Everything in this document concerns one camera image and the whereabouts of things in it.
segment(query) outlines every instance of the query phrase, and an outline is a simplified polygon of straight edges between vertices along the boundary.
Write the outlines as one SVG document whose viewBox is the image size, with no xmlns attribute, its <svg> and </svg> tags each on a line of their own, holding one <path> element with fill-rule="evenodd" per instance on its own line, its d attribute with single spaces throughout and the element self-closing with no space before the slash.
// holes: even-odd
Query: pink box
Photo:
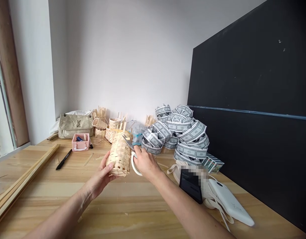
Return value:
<svg viewBox="0 0 306 239">
<path fill-rule="evenodd" d="M 76 140 L 76 137 L 80 137 L 81 139 L 84 140 L 84 136 L 85 136 L 85 141 L 79 142 Z M 76 152 L 76 151 L 89 150 L 89 143 L 90 143 L 89 133 L 74 134 L 72 139 L 72 151 Z"/>
</svg>

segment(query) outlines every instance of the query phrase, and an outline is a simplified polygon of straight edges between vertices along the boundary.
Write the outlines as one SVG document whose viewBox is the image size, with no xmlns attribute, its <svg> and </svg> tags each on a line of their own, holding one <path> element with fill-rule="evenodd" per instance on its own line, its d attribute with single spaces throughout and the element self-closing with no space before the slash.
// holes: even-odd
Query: beige handbag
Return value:
<svg viewBox="0 0 306 239">
<path fill-rule="evenodd" d="M 93 136 L 93 116 L 60 115 L 59 138 L 73 138 L 75 133 L 89 133 Z"/>
</svg>

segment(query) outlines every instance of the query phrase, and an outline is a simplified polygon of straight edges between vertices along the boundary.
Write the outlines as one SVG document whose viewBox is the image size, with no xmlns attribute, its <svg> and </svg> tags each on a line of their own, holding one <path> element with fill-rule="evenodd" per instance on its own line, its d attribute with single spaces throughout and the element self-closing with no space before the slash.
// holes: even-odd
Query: white power bank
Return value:
<svg viewBox="0 0 306 239">
<path fill-rule="evenodd" d="M 213 191 L 213 193 L 218 196 L 219 200 L 225 206 L 227 212 L 233 218 L 241 221 L 242 223 L 248 226 L 255 225 L 253 219 L 249 216 L 246 210 L 238 202 L 235 196 L 230 192 L 228 187 L 213 179 L 209 179 L 209 186 Z"/>
</svg>

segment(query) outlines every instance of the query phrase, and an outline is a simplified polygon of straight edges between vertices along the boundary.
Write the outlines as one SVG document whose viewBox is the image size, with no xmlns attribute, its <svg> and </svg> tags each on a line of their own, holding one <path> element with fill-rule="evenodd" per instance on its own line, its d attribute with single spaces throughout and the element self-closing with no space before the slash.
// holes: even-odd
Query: phone screen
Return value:
<svg viewBox="0 0 306 239">
<path fill-rule="evenodd" d="M 179 187 L 184 190 L 191 198 L 199 204 L 203 203 L 202 191 L 198 176 L 189 172 L 188 169 L 182 169 L 180 172 Z"/>
</svg>

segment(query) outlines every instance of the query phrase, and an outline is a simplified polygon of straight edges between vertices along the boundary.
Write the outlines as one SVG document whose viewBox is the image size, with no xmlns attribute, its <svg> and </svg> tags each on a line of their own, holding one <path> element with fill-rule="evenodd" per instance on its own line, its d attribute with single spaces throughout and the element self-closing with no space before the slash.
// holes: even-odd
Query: scissors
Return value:
<svg viewBox="0 0 306 239">
<path fill-rule="evenodd" d="M 126 137 L 125 137 L 124 135 L 122 135 L 122 137 L 124 138 L 125 142 L 127 143 L 127 145 L 128 145 L 128 146 L 131 148 L 131 150 L 132 150 L 132 154 L 131 154 L 131 164 L 132 164 L 132 167 L 133 167 L 134 172 L 135 172 L 137 175 L 143 176 L 139 171 L 137 171 L 137 169 L 135 168 L 135 165 L 134 165 L 134 157 L 137 158 L 137 155 L 136 155 L 135 149 L 134 149 L 134 145 L 132 144 L 131 140 L 126 139 Z"/>
</svg>

